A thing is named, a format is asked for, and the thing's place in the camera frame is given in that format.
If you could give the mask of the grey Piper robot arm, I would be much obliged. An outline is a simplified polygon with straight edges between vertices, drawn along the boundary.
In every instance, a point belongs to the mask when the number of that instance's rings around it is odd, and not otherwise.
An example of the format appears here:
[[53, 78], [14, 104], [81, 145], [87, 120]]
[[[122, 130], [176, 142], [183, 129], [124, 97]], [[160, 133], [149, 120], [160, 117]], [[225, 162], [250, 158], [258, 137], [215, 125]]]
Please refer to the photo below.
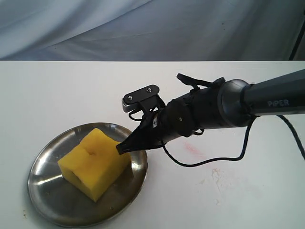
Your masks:
[[304, 70], [256, 84], [224, 78], [207, 82], [183, 74], [177, 78], [191, 90], [168, 103], [160, 98], [154, 84], [123, 97], [124, 112], [143, 115], [139, 126], [117, 145], [119, 154], [160, 148], [207, 129], [245, 127], [258, 116], [305, 111]]

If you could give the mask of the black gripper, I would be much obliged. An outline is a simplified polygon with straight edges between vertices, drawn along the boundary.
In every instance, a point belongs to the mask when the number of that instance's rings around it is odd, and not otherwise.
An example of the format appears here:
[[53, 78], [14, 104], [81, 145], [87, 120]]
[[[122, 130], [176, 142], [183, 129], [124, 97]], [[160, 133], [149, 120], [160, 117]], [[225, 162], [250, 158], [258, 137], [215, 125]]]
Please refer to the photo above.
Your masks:
[[161, 148], [181, 136], [190, 137], [198, 130], [190, 109], [183, 102], [170, 101], [165, 108], [153, 113], [124, 141], [116, 146], [119, 155]]

